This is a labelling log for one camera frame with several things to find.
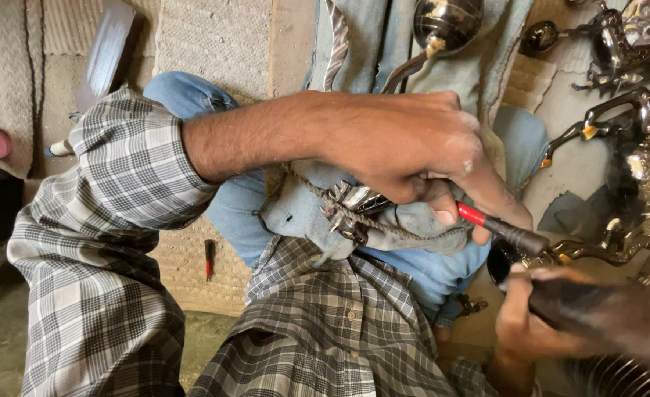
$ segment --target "fingernail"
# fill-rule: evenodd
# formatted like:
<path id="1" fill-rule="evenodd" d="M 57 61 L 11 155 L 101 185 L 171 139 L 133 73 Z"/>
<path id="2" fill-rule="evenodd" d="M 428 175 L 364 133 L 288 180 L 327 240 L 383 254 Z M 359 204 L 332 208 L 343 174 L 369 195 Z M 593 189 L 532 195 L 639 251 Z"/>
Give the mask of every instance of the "fingernail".
<path id="1" fill-rule="evenodd" d="M 515 263 L 511 266 L 511 273 L 526 273 L 526 266 L 522 264 Z"/>
<path id="2" fill-rule="evenodd" d="M 452 226 L 455 224 L 453 214 L 451 214 L 449 211 L 435 211 L 435 216 L 438 217 L 438 221 L 440 221 L 445 226 Z"/>

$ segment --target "red handle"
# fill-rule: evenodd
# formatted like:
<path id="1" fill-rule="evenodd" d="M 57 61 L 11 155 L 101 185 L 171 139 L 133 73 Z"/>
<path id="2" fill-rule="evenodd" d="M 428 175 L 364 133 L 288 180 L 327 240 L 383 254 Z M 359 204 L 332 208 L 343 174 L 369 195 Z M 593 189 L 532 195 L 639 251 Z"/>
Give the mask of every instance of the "red handle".
<path id="1" fill-rule="evenodd" d="M 486 221 L 486 215 L 473 209 L 472 207 L 469 207 L 458 201 L 457 212 L 459 212 L 460 216 L 463 217 L 464 219 L 476 225 L 479 225 L 481 227 L 484 226 L 484 221 Z"/>

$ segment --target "black metal sphere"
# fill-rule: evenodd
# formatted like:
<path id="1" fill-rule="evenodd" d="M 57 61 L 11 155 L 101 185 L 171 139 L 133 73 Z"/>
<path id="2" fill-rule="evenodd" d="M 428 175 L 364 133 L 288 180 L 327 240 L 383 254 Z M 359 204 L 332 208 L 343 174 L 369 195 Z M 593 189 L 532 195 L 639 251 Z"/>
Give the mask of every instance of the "black metal sphere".
<path id="1" fill-rule="evenodd" d="M 523 35 L 521 47 L 524 54 L 537 54 L 548 50 L 558 41 L 558 27 L 551 21 L 533 24 Z"/>
<path id="2" fill-rule="evenodd" d="M 477 36 L 484 17 L 484 0 L 419 0 L 413 18 L 413 35 L 426 48 L 431 37 L 442 39 L 445 56 L 461 50 Z"/>

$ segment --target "checkered shirt sleeve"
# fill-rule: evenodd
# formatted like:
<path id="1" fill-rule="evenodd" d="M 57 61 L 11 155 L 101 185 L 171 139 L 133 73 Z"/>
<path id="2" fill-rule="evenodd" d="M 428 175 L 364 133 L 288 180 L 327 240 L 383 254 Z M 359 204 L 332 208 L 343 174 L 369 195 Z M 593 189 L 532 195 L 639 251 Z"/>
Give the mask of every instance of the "checkered shirt sleeve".
<path id="1" fill-rule="evenodd" d="M 30 284 L 22 395 L 183 393 L 184 316 L 146 253 L 217 186 L 191 167 L 179 127 L 122 87 L 72 130 L 79 164 L 19 213 L 7 253 Z"/>
<path id="2" fill-rule="evenodd" d="M 217 186 L 196 175 L 179 119 L 127 87 L 70 141 L 79 164 L 47 178 L 18 216 L 8 257 L 30 284 L 24 396 L 181 396 L 184 316 L 146 253 Z M 392 266 L 321 260 L 276 236 L 247 307 L 190 396 L 495 396 L 479 366 L 445 377 L 433 335 Z"/>

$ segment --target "concrete floor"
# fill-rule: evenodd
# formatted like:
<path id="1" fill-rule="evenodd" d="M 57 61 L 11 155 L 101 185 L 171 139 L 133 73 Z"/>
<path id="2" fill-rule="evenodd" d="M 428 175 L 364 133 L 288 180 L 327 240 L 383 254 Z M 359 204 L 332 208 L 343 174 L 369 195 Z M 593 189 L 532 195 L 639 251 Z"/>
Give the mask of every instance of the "concrete floor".
<path id="1" fill-rule="evenodd" d="M 29 286 L 0 254 L 0 397 L 18 396 L 26 361 Z M 188 388 L 214 356 L 235 318 L 186 311 L 185 347 L 180 383 Z"/>

